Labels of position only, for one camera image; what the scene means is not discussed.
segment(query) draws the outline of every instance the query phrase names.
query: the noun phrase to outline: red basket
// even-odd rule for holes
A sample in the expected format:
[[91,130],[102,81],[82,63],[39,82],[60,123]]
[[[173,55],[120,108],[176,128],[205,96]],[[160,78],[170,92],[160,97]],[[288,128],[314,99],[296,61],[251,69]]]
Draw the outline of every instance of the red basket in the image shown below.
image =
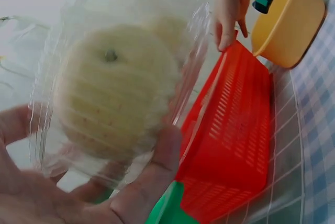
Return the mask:
[[182,209],[209,223],[260,192],[266,183],[269,125],[269,72],[236,40],[219,58],[182,126],[176,176],[185,185]]

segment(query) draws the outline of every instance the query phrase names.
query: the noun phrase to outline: blue checkered tablecloth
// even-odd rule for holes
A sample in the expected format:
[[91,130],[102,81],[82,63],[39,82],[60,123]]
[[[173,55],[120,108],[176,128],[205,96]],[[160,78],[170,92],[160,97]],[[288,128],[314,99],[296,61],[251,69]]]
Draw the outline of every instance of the blue checkered tablecloth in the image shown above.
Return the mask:
[[293,70],[304,147],[304,223],[335,223],[335,0]]

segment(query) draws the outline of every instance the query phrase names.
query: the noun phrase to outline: yellow bowl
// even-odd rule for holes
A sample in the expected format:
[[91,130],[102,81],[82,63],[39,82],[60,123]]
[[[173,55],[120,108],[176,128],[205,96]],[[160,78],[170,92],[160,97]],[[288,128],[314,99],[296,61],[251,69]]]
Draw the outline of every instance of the yellow bowl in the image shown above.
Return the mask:
[[312,42],[325,15],[323,0],[274,0],[251,35],[253,55],[284,68],[295,66]]

